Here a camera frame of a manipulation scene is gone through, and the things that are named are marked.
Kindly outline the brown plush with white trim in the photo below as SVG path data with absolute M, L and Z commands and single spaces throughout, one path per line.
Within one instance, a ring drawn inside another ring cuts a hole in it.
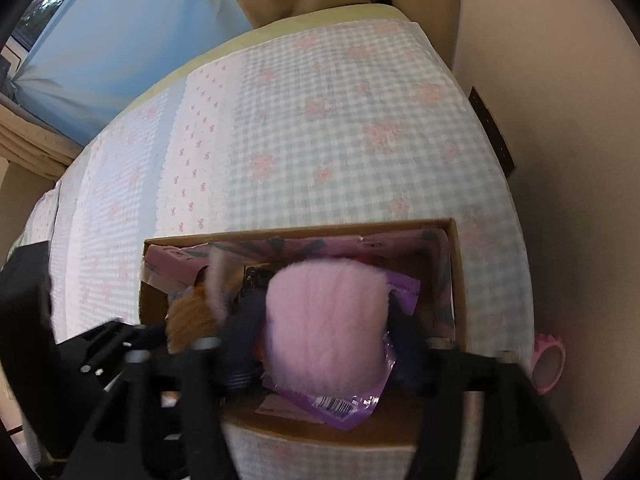
M 169 354 L 186 351 L 201 338 L 216 336 L 240 291 L 244 262 L 238 255 L 213 248 L 194 284 L 169 306 L 165 322 Z

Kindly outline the black white patterned scrunchie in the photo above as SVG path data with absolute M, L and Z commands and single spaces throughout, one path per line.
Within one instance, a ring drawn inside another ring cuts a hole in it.
M 247 266 L 244 270 L 240 294 L 244 296 L 255 289 L 266 290 L 273 277 L 273 270 L 264 266 Z

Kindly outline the orange plush pumpkin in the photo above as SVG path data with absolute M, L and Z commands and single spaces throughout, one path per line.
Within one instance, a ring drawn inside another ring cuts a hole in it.
M 264 337 L 258 336 L 254 345 L 254 356 L 257 361 L 265 362 Z

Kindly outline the magenta fabric pouch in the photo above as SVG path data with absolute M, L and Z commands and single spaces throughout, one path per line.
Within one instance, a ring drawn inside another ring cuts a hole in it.
M 367 266 L 378 266 L 379 268 L 382 268 L 384 266 L 385 259 L 375 255 L 359 255 L 353 256 L 352 261 L 357 261 L 359 263 L 366 264 Z

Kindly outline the pink tape roll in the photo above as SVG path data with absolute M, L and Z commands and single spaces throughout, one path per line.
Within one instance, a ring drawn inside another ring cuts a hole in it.
M 537 334 L 532 355 L 532 381 L 540 394 L 553 390 L 562 377 L 566 350 L 560 338 Z

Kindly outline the beige left curtain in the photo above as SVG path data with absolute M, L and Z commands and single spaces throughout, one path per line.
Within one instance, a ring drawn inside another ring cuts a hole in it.
M 81 153 L 73 140 L 51 130 L 4 94 L 1 96 L 1 156 L 55 181 Z

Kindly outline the checkered pastel bed quilt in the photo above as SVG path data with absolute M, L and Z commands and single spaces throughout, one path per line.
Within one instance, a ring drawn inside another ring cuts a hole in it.
M 420 27 L 367 20 L 233 52 L 105 127 L 29 216 L 53 333 L 138 322 L 152 237 L 451 219 L 469 349 L 532 355 L 524 238 L 468 98 Z

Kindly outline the light blue window sheet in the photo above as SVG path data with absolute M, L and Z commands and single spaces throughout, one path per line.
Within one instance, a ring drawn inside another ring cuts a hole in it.
M 251 28 L 236 0 L 65 0 L 13 78 L 14 96 L 86 145 L 153 84 Z

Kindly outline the green yellow mattress sheet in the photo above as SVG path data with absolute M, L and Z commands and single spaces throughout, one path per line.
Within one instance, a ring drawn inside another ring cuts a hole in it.
M 122 116 L 128 114 L 130 110 L 135 110 L 153 96 L 163 92 L 176 80 L 188 76 L 201 65 L 216 61 L 233 52 L 246 48 L 258 46 L 264 42 L 280 37 L 306 32 L 307 30 L 326 27 L 334 24 L 367 21 L 367 20 L 399 20 L 408 22 L 408 16 L 403 14 L 394 6 L 381 3 L 353 4 L 352 6 L 338 6 L 326 10 L 314 11 L 303 15 L 292 16 L 292 18 L 282 18 L 282 20 L 268 25 L 255 28 L 249 32 L 244 32 L 220 46 L 209 50 L 189 62 L 184 63 L 176 70 L 168 74 L 163 79 L 157 81 L 148 90 L 135 98 L 124 110 L 122 110 L 108 125 L 111 127 Z

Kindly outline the window with trees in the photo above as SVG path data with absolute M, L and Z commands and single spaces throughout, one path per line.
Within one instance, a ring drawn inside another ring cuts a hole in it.
M 11 37 L 29 51 L 65 0 L 32 0 L 15 25 Z

